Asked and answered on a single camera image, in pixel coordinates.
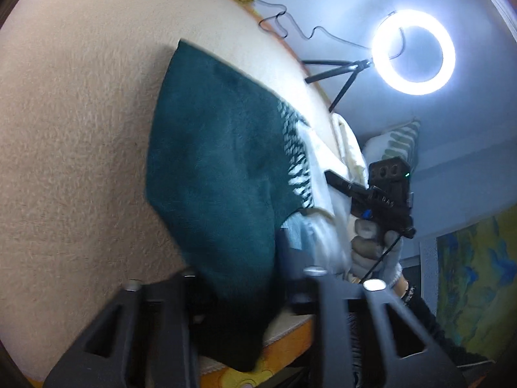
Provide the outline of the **black sleeve right forearm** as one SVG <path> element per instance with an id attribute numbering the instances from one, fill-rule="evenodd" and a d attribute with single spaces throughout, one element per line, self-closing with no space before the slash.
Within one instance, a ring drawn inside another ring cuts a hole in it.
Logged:
<path id="1" fill-rule="evenodd" d="M 476 353 L 468 352 L 463 346 L 458 346 L 449 339 L 431 312 L 427 303 L 421 298 L 418 289 L 413 286 L 403 275 L 394 285 L 394 292 L 400 296 L 402 302 L 411 310 L 422 326 L 432 336 L 435 342 L 454 362 L 455 366 L 462 370 L 486 364 L 493 361 Z"/>

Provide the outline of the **right gloved hand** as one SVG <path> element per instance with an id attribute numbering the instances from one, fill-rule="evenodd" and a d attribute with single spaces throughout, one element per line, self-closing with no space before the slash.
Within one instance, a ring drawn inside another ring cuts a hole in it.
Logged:
<path id="1" fill-rule="evenodd" d="M 401 251 L 402 239 L 397 232 L 382 233 L 373 221 L 355 220 L 351 240 L 351 274 L 354 277 L 364 278 L 371 271 L 368 278 L 382 279 L 393 287 L 402 275 Z"/>

